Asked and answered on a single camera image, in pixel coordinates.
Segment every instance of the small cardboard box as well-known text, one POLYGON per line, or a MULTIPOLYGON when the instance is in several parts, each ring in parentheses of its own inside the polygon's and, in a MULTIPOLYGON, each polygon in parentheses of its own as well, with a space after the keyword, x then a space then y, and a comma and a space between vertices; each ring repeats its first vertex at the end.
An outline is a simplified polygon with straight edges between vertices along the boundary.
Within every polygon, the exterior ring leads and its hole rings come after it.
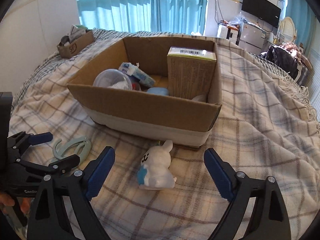
POLYGON ((62 58, 72 58, 79 54, 86 46, 94 42, 93 31, 88 31, 85 35, 73 41, 67 46, 57 46, 60 56, 62 58))
POLYGON ((219 61, 214 69, 208 103, 135 90, 93 87, 103 70, 121 63, 140 64, 149 75, 168 77, 170 47, 216 51, 212 41, 181 37, 126 37, 114 43, 69 81, 68 88, 87 114, 112 129, 155 140, 199 147, 207 140, 221 109, 219 61))
POLYGON ((171 47, 168 53, 169 95, 207 99, 217 58, 214 52, 171 47))

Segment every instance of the bed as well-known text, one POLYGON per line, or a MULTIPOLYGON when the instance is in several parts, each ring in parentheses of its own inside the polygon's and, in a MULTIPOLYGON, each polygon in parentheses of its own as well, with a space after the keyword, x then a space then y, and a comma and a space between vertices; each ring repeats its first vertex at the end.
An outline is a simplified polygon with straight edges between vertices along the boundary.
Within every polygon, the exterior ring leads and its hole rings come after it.
MULTIPOLYGON (((92 142, 84 168, 106 145, 116 150, 115 164, 98 197, 91 201, 111 239, 208 239, 228 202, 222 199, 203 163, 213 147, 236 171, 251 178, 274 176, 288 211, 292 239, 306 231, 320 200, 320 139, 316 111, 308 89, 283 70, 247 53, 228 40, 217 43, 222 75, 223 106, 212 134, 198 150, 174 146, 170 171, 177 177, 171 190, 138 189, 136 173, 143 154, 155 141, 95 124, 72 97, 68 79, 95 55, 125 36, 175 35, 119 33, 94 30, 96 41, 70 60, 56 53, 43 62, 14 97, 10 135, 50 131, 54 140, 30 147, 23 158, 48 165, 52 145, 87 136, 92 142)), ((65 199, 75 236, 82 238, 75 215, 65 199)), ((254 202, 249 202, 236 239, 243 236, 254 202)))

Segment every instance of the television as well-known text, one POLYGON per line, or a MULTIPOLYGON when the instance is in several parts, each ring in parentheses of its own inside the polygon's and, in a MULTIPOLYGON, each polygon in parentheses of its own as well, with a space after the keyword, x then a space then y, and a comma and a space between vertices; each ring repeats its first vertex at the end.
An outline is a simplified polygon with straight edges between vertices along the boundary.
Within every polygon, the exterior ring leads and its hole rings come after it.
POLYGON ((268 0, 243 0, 242 10, 278 27, 281 9, 268 0))

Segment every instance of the rabbit ear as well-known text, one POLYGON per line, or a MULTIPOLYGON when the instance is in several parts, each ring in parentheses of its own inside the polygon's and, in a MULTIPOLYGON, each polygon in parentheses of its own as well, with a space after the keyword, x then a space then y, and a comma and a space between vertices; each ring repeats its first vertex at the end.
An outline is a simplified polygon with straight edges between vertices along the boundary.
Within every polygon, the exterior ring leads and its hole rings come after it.
POLYGON ((172 140, 166 140, 164 144, 162 145, 163 149, 167 152, 170 152, 173 148, 173 142, 172 140))

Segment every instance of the white rabbit figurine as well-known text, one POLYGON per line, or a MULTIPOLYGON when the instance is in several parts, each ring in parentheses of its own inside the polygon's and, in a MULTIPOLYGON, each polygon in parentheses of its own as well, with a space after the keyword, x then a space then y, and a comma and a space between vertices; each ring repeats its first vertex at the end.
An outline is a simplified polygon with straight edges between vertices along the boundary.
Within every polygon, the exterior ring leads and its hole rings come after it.
POLYGON ((172 140, 166 140, 162 146, 151 147, 141 160, 137 178, 140 189, 161 190, 174 188, 176 177, 168 170, 171 164, 170 151, 172 140))

